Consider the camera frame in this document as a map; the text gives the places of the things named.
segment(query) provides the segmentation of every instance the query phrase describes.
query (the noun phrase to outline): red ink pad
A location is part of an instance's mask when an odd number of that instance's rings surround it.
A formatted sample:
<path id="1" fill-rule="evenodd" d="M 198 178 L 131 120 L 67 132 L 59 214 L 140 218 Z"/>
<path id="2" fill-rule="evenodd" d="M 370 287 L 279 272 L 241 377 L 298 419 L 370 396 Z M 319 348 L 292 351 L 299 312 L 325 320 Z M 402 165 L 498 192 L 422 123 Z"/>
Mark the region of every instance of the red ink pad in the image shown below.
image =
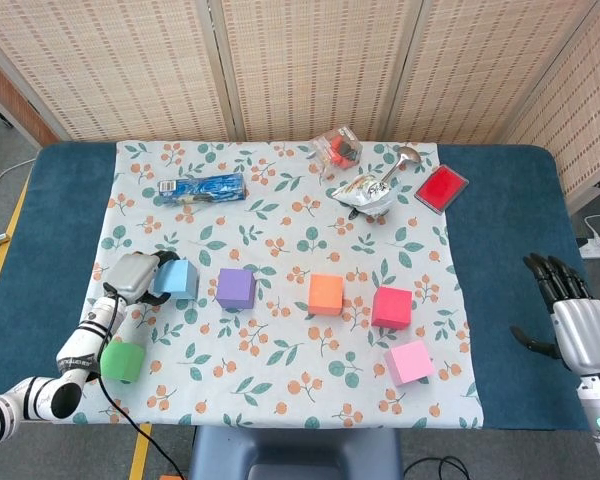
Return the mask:
<path id="1" fill-rule="evenodd" d="M 469 181 L 446 165 L 441 165 L 418 189 L 415 197 L 438 215 L 460 195 Z"/>

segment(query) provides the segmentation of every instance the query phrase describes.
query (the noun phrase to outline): orange cube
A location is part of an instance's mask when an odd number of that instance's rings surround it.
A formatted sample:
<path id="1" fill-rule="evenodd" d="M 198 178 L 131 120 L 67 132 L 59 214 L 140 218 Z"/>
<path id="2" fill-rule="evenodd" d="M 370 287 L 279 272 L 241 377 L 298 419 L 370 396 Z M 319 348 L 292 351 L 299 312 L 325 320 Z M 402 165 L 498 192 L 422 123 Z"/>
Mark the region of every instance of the orange cube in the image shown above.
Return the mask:
<path id="1" fill-rule="evenodd" d="M 309 285 L 309 313 L 313 315 L 340 315 L 344 279 L 337 275 L 311 274 Z"/>

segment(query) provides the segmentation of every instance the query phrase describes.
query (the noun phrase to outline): chair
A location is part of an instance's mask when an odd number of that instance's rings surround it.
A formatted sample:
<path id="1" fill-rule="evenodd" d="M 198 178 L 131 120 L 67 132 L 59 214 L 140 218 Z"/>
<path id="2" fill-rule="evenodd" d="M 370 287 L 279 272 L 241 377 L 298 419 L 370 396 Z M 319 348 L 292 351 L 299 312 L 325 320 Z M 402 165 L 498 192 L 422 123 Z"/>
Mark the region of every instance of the chair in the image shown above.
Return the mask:
<path id="1" fill-rule="evenodd" d="M 399 480 L 400 439 L 390 428 L 197 427 L 189 478 Z"/>

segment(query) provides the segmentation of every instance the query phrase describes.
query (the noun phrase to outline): metal spoon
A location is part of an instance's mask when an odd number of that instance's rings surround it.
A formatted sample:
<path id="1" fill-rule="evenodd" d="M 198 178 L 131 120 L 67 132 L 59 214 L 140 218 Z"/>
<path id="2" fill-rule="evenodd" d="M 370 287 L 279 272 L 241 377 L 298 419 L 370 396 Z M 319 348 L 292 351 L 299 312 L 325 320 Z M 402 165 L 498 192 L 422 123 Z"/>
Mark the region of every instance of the metal spoon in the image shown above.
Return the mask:
<path id="1" fill-rule="evenodd" d="M 395 173 L 395 171 L 400 168 L 400 165 L 403 163 L 410 162 L 415 165 L 422 163 L 422 157 L 418 152 L 416 152 L 413 148 L 403 146 L 398 149 L 398 161 L 395 163 L 393 167 L 382 177 L 381 182 L 389 183 L 389 179 Z M 351 209 L 351 213 L 349 213 L 349 220 L 353 220 L 358 216 L 360 212 L 354 207 Z"/>

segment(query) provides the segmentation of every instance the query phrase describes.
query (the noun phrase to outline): pink cube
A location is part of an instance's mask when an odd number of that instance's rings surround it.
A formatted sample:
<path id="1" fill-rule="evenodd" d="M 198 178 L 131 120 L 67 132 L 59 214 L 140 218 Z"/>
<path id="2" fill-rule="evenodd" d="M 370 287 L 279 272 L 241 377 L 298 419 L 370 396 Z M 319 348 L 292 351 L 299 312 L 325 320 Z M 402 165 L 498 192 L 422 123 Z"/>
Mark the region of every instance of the pink cube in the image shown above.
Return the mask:
<path id="1" fill-rule="evenodd" d="M 391 348 L 384 355 L 389 373 L 396 386 L 433 374 L 429 352 L 422 340 Z"/>
<path id="2" fill-rule="evenodd" d="M 389 287 L 378 288 L 373 296 L 371 325 L 402 330 L 410 323 L 411 292 Z"/>

